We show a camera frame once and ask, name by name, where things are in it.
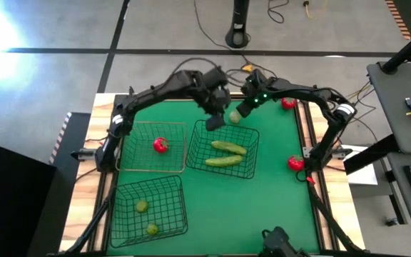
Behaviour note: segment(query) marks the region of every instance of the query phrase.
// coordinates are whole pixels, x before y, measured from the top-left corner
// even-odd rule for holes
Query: black wire basket
[[[136,211],[139,201],[147,201],[144,213]],[[156,178],[117,187],[111,234],[114,248],[181,235],[188,230],[182,180],[179,176]],[[149,224],[158,233],[147,234]]]
[[[153,142],[165,138],[169,148],[157,153]],[[138,121],[123,140],[120,154],[122,171],[180,173],[185,169],[188,127],[184,123]]]
[[[206,159],[231,156],[233,153],[221,151],[211,146],[212,141],[227,141],[247,149],[243,160],[229,167],[206,165]],[[186,165],[202,171],[210,171],[238,178],[252,178],[255,175],[256,154],[258,152],[259,133],[252,128],[226,125],[215,131],[206,130],[206,121],[197,121],[191,136]]]

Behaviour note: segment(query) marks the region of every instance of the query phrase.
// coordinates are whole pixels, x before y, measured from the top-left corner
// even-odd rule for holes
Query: floor
[[[248,58],[293,83],[329,86],[346,95],[367,82],[368,64],[387,59],[369,53],[396,52],[407,43],[383,0],[329,0],[323,15],[318,11],[323,2],[311,2],[317,19],[307,19],[300,1],[291,1],[280,8],[285,23],[277,24],[268,18],[266,0],[251,1],[246,49],[278,51],[278,56]],[[219,44],[224,44],[232,5],[233,0],[197,0],[203,28]],[[89,112],[96,92],[126,92],[129,86],[138,92],[160,84],[178,63],[195,56],[167,51],[113,55],[107,49],[221,49],[199,30],[193,1],[131,0],[118,37],[114,33],[122,7],[123,0],[0,0],[0,51],[23,52],[0,52],[0,146],[47,162],[68,112]],[[53,54],[54,49],[85,49],[87,54]],[[303,56],[289,56],[293,51]],[[324,57],[320,52],[360,57]],[[243,65],[240,56],[201,56],[224,69]],[[184,66],[209,67],[197,61]],[[377,110],[362,120],[378,138],[388,135],[376,95],[364,101]],[[359,107],[360,113],[366,111]],[[373,137],[356,122],[342,140],[371,143]],[[355,203],[368,249],[411,255],[411,225],[388,228],[381,222],[391,215],[389,199]]]

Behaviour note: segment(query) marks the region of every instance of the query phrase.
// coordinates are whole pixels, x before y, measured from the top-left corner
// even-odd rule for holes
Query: green mat
[[[228,114],[237,104],[231,104],[226,122]],[[165,101],[136,116],[137,121],[185,122],[188,126],[188,144],[195,122],[207,118],[202,109],[198,109],[191,101]],[[124,241],[112,239],[116,235],[114,213],[112,243],[108,246],[107,254],[259,253],[263,248],[261,231],[272,230],[275,226],[285,229],[295,248],[317,253],[318,241],[307,187],[296,181],[295,174],[286,165],[289,156],[300,154],[294,111],[282,110],[278,102],[267,102],[242,119],[239,126],[256,129],[260,134],[256,170],[252,179],[186,167],[179,174],[188,217],[186,233],[114,248],[112,245],[118,246]],[[118,176],[118,185],[171,175],[175,173],[122,171]]]

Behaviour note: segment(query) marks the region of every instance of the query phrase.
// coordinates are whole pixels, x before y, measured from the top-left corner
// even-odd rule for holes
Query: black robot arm
[[[225,124],[223,114],[230,103],[228,83],[225,73],[215,67],[206,74],[199,71],[178,71],[158,86],[134,94],[130,88],[129,95],[120,103],[115,103],[103,146],[96,150],[98,171],[115,169],[115,151],[120,138],[131,132],[134,117],[138,111],[171,98],[191,97],[211,117],[206,121],[209,131]]]
[[[244,118],[253,109],[271,99],[276,101],[290,97],[311,101],[320,107],[323,116],[328,121],[328,129],[322,141],[310,150],[309,157],[305,159],[307,171],[319,171],[326,166],[332,157],[332,147],[336,138],[356,114],[353,105],[334,89],[317,89],[316,87],[296,85],[280,78],[267,79],[257,69],[247,77],[241,91],[246,98],[238,105],[237,110]],[[331,109],[328,102],[333,102],[338,107]]]

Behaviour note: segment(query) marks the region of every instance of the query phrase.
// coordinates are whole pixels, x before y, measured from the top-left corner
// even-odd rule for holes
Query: cucumber
[[[215,149],[229,151],[231,153],[236,153],[240,155],[244,155],[247,153],[247,150],[242,146],[238,146],[235,143],[230,143],[226,141],[212,141],[212,147]]]
[[[210,158],[210,159],[205,160],[205,164],[207,166],[213,166],[213,167],[228,167],[228,166],[239,164],[241,161],[242,161],[242,156],[235,155],[235,156],[220,157],[220,158]]]

